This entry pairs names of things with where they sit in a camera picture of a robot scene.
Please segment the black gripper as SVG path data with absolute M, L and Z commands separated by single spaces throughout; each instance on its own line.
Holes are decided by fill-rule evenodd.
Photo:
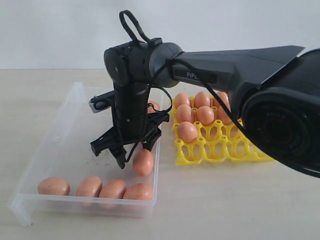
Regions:
M 161 136 L 160 125 L 163 122 L 168 122 L 169 119 L 169 114 L 163 111 L 148 113 L 146 120 L 142 116 L 129 120 L 116 119 L 107 132 L 90 143 L 91 149 L 95 155 L 109 150 L 118 166 L 124 169 L 126 164 L 124 146 L 138 142 L 142 143 L 143 149 L 151 152 Z

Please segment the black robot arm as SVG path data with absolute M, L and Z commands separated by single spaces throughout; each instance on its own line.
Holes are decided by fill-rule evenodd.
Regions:
M 227 94 L 227 115 L 263 153 L 305 175 L 320 176 L 320 51 L 286 45 L 185 52 L 174 43 L 128 42 L 108 48 L 104 65 L 113 90 L 93 97 L 94 113 L 111 110 L 109 130 L 90 143 L 109 150 L 120 168 L 126 145 L 151 149 L 169 110 L 148 113 L 151 89 L 179 83 Z

